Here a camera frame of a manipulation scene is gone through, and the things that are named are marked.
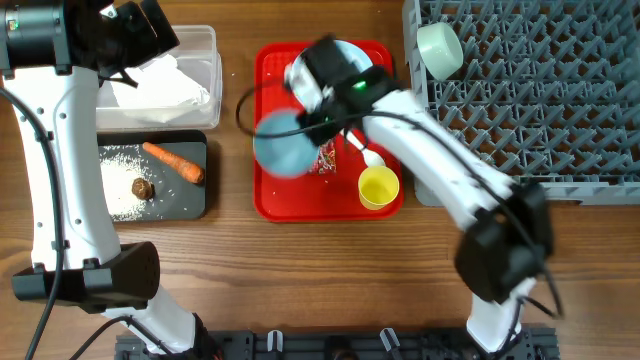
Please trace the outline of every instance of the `white granules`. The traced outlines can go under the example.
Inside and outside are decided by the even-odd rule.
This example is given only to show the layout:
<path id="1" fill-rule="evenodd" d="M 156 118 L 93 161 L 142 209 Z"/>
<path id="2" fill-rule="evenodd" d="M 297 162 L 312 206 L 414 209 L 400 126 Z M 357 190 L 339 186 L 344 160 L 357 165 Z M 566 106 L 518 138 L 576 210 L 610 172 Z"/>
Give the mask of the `white granules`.
<path id="1" fill-rule="evenodd" d="M 107 151 L 122 149 L 127 146 L 105 146 Z M 104 196 L 107 208 L 113 220 L 134 221 L 142 217 L 146 201 L 138 199 L 131 192 L 133 181 L 137 178 L 149 180 L 150 170 L 142 164 L 140 157 L 116 153 L 100 161 Z"/>

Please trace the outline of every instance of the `wood surface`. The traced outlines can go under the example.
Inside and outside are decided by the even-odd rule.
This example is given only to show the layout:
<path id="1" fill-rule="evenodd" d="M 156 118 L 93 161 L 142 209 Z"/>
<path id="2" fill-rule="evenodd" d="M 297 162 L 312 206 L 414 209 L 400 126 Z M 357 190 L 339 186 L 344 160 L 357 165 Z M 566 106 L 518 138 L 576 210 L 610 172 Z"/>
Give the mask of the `wood surface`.
<path id="1" fill-rule="evenodd" d="M 123 242 L 153 241 L 162 284 L 211 330 L 418 329 L 464 326 L 471 294 L 453 267 L 460 234 L 446 211 L 421 206 L 406 182 L 405 206 L 380 222 L 276 225 L 252 203 L 251 140 L 234 126 L 240 95 L 253 83 L 265 45 L 327 32 L 374 39 L 403 66 L 402 1 L 163 1 L 173 24 L 217 33 L 224 97 L 220 125 L 207 133 L 214 156 L 211 209 L 198 221 L 118 225 Z M 244 112 L 251 121 L 252 105 Z M 20 303 L 10 278 L 29 266 L 33 223 L 22 145 L 10 106 L 0 102 L 0 359 L 24 356 L 42 305 Z M 532 308 L 526 322 L 556 326 L 563 359 L 640 357 L 640 208 L 554 205 L 551 262 L 567 317 Z M 551 304 L 539 284 L 533 294 Z M 55 308 L 38 359 L 68 358 L 102 323 Z M 112 359 L 108 330 L 85 359 Z"/>

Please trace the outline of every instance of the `orange carrot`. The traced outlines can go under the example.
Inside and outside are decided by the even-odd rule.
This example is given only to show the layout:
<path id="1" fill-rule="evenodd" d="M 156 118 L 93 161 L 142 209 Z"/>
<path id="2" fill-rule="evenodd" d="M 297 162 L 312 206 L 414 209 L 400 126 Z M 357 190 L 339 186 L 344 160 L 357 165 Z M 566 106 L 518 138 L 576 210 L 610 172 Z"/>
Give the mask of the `orange carrot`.
<path id="1" fill-rule="evenodd" d="M 182 157 L 151 143 L 142 144 L 142 148 L 149 154 L 155 156 L 158 160 L 170 166 L 173 170 L 177 171 L 178 174 L 188 182 L 199 184 L 204 179 L 204 170 L 191 161 L 185 160 Z"/>

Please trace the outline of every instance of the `metal dish rack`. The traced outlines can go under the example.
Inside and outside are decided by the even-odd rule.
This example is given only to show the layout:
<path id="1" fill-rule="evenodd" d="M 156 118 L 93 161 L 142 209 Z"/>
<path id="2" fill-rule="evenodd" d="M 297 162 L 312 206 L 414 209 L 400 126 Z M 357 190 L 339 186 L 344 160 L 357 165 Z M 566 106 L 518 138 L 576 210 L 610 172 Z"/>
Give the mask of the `metal dish rack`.
<path id="1" fill-rule="evenodd" d="M 444 82 L 416 44 L 435 22 L 465 56 Z M 640 1 L 405 0 L 403 24 L 413 91 L 482 159 L 552 200 L 640 204 Z"/>

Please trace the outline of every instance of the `clear plastic container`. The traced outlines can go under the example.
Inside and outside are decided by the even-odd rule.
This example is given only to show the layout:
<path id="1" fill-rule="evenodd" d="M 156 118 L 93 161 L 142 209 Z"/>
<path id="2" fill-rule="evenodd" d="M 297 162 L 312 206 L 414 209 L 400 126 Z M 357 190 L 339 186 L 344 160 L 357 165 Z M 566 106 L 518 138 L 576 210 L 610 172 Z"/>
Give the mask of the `clear plastic container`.
<path id="1" fill-rule="evenodd" d="M 98 92 L 98 131 L 211 129 L 218 125 L 222 98 L 222 64 L 216 48 L 216 33 L 212 27 L 205 25 L 174 26 L 173 29 L 180 39 L 180 45 L 168 54 L 177 59 L 179 70 L 209 90 L 209 101 L 202 105 L 121 108 L 113 94 L 111 83 L 105 82 Z M 159 122 L 154 121 L 155 117 L 169 117 L 171 120 Z"/>

